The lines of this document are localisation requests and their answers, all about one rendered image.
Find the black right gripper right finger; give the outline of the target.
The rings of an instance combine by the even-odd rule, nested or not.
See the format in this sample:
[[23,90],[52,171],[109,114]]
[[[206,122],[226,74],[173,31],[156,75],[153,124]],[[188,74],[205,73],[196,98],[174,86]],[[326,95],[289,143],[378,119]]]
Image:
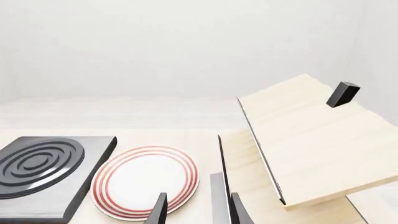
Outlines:
[[253,220],[246,211],[239,194],[233,192],[231,194],[232,201],[232,224],[254,224]]

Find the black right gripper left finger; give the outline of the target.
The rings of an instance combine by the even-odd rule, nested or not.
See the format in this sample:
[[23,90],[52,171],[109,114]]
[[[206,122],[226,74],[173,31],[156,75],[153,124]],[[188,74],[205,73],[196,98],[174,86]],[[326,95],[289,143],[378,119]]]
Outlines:
[[165,192],[162,192],[159,195],[150,215],[145,220],[144,224],[165,224],[167,218],[167,210],[167,194]]

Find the flat black stove plate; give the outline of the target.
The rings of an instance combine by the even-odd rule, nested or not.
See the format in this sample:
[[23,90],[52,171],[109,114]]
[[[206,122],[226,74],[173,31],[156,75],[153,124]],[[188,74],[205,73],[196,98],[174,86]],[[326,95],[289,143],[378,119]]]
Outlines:
[[21,136],[0,149],[0,224],[67,224],[115,136]]

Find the white plate with red rings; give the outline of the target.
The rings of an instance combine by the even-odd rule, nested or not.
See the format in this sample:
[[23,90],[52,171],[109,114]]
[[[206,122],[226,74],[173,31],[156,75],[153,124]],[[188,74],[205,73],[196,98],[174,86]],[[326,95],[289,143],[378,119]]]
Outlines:
[[168,213],[182,207],[200,183],[200,169],[188,153],[167,146],[144,146],[109,158],[91,181],[98,210],[117,220],[146,220],[160,194]]

